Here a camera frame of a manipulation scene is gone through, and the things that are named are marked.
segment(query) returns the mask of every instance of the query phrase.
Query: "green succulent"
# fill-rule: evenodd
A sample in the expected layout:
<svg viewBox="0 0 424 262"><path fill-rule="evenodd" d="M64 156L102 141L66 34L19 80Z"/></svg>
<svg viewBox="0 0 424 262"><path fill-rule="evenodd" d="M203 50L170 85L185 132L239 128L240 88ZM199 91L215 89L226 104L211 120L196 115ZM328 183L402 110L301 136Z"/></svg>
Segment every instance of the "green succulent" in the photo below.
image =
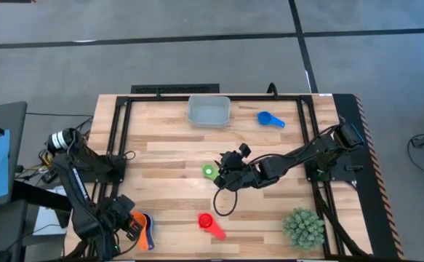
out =
<svg viewBox="0 0 424 262"><path fill-rule="evenodd" d="M306 251L323 244L324 224L314 211L299 207L283 220L283 232L291 237L291 246Z"/></svg>

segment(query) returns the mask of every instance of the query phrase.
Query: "wooden table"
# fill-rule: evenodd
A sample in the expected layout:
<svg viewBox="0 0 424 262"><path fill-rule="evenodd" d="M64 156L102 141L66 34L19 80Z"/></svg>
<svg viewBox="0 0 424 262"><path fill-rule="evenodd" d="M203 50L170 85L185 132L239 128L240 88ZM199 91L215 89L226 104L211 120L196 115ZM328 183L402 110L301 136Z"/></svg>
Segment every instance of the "wooden table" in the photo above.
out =
<svg viewBox="0 0 424 262"><path fill-rule="evenodd" d="M106 152L115 100L116 95L101 95L97 102L89 147L99 154ZM332 96L314 95L313 101L320 130L338 123ZM270 111L285 121L286 127L259 125L259 111ZM250 159L267 153L285 154L302 146L296 103L232 102L231 121L223 130L192 128L187 118L187 102L133 103L126 151L133 150L137 156L128 162L119 193L132 199L136 210L153 217L156 247L148 252L135 248L116 259L323 258L321 247L300 251L291 247L289 238L281 232L281 219L294 208L315 210L311 185L305 179L302 165L289 170L277 184L240 190L235 212L228 217L215 216L226 231L225 241L199 229L197 215L214 213L212 198L217 190L212 181L202 177L202 165L219 160L219 153L237 150L243 142L252 149ZM92 191L92 185L87 184L87 188ZM333 182L332 191L341 224L360 248L371 253L357 192L345 182ZM222 191L218 209L227 212L233 201L234 193ZM126 250L132 243L123 234L120 237L121 251ZM67 252L77 242L79 238L70 225L65 240ZM329 242L332 253L336 253L332 234Z"/></svg>

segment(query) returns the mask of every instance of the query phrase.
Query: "blue measuring cup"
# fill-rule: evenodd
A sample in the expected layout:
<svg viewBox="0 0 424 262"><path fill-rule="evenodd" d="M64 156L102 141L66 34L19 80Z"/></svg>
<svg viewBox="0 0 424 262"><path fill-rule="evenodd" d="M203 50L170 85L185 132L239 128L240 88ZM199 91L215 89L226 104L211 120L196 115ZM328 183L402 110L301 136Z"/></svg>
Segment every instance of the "blue measuring cup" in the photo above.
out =
<svg viewBox="0 0 424 262"><path fill-rule="evenodd" d="M258 122L262 125L274 124L278 127L284 127L284 122L267 111L262 111L257 114Z"/></svg>

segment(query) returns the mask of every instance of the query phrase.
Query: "red scoop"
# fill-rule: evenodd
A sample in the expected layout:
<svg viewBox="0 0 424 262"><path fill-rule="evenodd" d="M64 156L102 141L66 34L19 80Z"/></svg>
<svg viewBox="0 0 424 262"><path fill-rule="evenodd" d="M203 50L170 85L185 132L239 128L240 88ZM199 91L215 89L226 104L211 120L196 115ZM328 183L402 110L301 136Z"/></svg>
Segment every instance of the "red scoop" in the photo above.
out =
<svg viewBox="0 0 424 262"><path fill-rule="evenodd" d="M226 233L215 222L212 215L209 213L199 214L199 227L207 232L214 234L219 240L226 238Z"/></svg>

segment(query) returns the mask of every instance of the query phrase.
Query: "gray floor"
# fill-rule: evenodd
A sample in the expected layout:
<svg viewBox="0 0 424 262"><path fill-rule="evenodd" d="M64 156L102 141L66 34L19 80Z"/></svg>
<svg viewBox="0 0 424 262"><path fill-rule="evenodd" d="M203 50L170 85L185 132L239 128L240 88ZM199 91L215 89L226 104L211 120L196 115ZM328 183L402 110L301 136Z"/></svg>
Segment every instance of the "gray floor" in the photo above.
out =
<svg viewBox="0 0 424 262"><path fill-rule="evenodd" d="M304 31L424 28L424 0L296 3ZM294 31L284 0L0 4L0 43ZM319 92L361 96L405 255L424 261L424 173L405 151L424 133L424 34L306 41ZM131 84L262 92L269 82L308 92L297 39L0 49L0 103L25 100L34 112L91 114L99 94L127 93ZM83 120L28 116L20 163L37 163L48 134ZM413 156L424 166L424 150ZM61 239L33 246L26 260L58 257L60 246Z"/></svg>

